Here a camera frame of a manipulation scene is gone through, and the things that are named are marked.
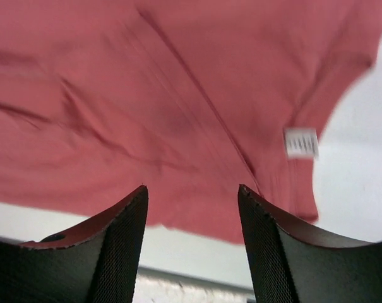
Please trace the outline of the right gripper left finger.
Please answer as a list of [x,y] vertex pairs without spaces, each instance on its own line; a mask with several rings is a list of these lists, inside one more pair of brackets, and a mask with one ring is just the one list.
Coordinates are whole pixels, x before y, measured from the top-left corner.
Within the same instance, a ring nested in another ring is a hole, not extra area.
[[140,186],[40,242],[0,240],[0,302],[132,302],[147,211]]

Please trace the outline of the salmon pink t shirt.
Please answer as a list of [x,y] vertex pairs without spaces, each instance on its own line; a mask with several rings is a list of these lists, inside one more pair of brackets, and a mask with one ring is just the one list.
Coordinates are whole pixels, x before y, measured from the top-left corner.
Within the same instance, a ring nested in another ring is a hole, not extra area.
[[310,223],[321,134],[375,62],[382,1],[0,1],[0,202],[243,241],[245,184]]

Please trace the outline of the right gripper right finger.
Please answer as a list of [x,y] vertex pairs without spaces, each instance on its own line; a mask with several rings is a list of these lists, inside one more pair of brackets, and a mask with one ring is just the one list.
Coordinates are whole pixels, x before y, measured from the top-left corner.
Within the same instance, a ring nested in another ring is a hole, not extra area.
[[238,207],[257,302],[382,303],[382,242],[323,230],[245,185]]

